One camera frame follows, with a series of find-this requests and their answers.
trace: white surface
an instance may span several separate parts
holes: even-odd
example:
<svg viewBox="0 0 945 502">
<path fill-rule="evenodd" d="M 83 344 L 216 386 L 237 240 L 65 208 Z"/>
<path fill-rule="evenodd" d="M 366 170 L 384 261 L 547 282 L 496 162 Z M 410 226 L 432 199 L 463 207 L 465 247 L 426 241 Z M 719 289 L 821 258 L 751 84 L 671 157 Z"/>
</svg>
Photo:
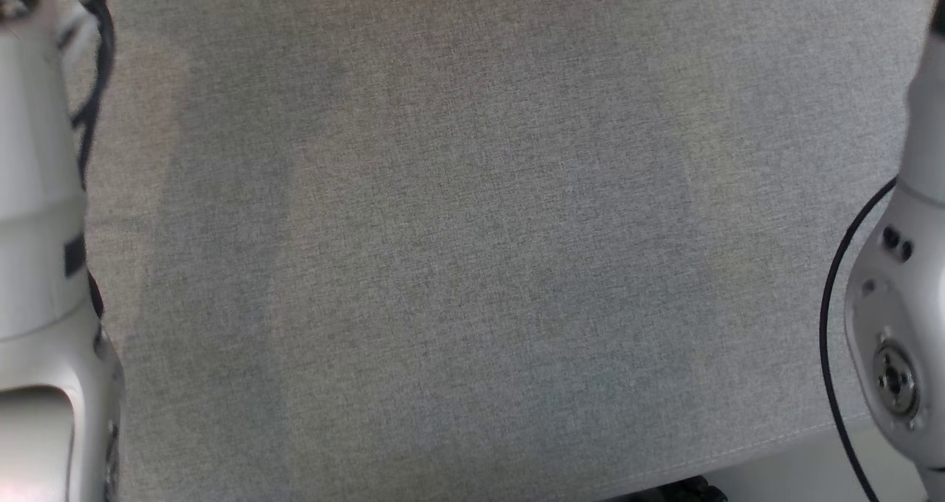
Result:
<svg viewBox="0 0 945 502">
<path fill-rule="evenodd" d="M 925 491 L 912 463 L 889 446 L 874 427 L 853 434 L 853 445 L 880 500 L 924 500 Z M 712 472 L 706 479 L 722 489 L 729 502 L 867 499 L 834 431 L 783 454 Z"/>
</svg>

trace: gray tablecloth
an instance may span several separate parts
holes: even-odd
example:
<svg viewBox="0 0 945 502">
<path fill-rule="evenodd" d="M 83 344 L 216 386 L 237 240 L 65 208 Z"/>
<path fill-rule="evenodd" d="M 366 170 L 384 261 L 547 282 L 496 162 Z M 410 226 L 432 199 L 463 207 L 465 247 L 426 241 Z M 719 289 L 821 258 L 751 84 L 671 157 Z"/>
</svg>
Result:
<svg viewBox="0 0 945 502">
<path fill-rule="evenodd" d="M 931 3 L 111 0 L 125 498 L 594 500 L 830 429 Z"/>
</svg>

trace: gray fabric surface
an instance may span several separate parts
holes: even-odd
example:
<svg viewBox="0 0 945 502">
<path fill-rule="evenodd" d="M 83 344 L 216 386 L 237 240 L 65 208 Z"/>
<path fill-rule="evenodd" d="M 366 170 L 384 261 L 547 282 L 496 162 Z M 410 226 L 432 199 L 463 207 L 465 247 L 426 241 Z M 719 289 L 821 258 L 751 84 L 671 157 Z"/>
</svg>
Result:
<svg viewBox="0 0 945 502">
<path fill-rule="evenodd" d="M 828 427 L 931 0 L 111 3 L 126 499 L 594 500 Z"/>
</svg>

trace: round black port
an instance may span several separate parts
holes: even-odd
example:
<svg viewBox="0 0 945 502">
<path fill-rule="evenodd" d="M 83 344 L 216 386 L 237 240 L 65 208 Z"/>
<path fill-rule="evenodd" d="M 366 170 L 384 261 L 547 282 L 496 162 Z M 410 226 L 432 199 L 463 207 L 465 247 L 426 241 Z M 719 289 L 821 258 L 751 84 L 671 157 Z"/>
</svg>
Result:
<svg viewBox="0 0 945 502">
<path fill-rule="evenodd" d="M 883 229 L 883 245 L 888 250 L 894 250 L 898 246 L 898 232 L 893 227 Z"/>
</svg>

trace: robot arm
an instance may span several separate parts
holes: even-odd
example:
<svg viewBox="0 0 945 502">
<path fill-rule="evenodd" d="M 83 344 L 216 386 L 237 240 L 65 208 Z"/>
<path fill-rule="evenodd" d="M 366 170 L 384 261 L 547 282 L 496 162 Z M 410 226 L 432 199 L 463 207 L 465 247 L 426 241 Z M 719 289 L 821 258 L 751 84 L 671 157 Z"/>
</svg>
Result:
<svg viewBox="0 0 945 502">
<path fill-rule="evenodd" d="M 124 375 L 92 306 L 52 0 L 0 0 L 0 501 L 116 500 Z"/>
<path fill-rule="evenodd" d="M 945 500 L 945 0 L 918 74 L 898 182 L 847 284 L 846 331 L 865 401 Z"/>
</svg>

